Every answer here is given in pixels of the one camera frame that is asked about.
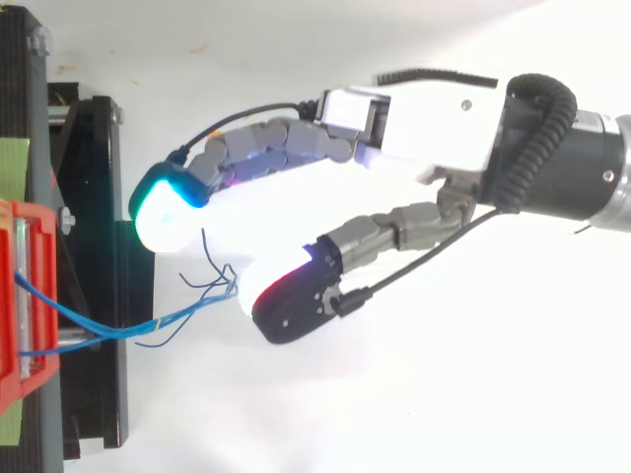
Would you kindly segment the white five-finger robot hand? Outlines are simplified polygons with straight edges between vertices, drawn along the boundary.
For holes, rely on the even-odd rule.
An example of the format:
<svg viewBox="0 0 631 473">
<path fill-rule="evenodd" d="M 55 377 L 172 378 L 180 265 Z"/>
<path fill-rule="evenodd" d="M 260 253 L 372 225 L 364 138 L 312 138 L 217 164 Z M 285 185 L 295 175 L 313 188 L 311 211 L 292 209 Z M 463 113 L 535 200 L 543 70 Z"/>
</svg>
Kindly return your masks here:
<svg viewBox="0 0 631 473">
<path fill-rule="evenodd" d="M 244 273 L 244 311 L 273 344 L 294 342 L 371 299 L 377 286 L 342 292 L 341 279 L 386 251 L 418 251 L 426 263 L 477 226 L 470 188 L 487 171 L 504 96 L 492 78 L 436 69 L 380 76 L 369 87 L 328 90 L 318 101 L 268 107 L 271 118 L 239 126 L 230 116 L 151 166 L 128 211 L 142 244 L 156 253 L 184 244 L 213 195 L 321 161 L 391 166 L 418 181 L 439 179 L 433 202 L 359 216 L 314 242 L 254 262 Z"/>
</svg>

